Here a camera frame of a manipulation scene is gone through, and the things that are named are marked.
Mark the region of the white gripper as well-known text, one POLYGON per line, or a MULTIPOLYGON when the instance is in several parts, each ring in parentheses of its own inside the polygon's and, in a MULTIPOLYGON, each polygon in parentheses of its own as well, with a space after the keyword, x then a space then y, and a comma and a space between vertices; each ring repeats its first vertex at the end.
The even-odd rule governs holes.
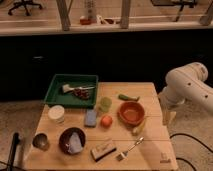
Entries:
POLYGON ((173 119, 176 116, 176 112, 169 109, 168 105, 163 101, 160 100, 160 105, 162 109, 162 116, 163 116, 163 124, 168 126, 172 123, 173 119))

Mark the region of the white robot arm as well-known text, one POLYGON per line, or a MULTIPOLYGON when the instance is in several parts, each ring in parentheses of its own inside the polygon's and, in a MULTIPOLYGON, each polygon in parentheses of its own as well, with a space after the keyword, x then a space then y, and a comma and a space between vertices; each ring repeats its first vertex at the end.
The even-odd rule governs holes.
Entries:
POLYGON ((166 74, 166 86, 158 94, 164 125, 172 122, 176 116, 173 108, 185 100, 191 100, 213 114, 213 88, 205 84, 207 78, 208 70, 200 62, 174 68, 166 74))

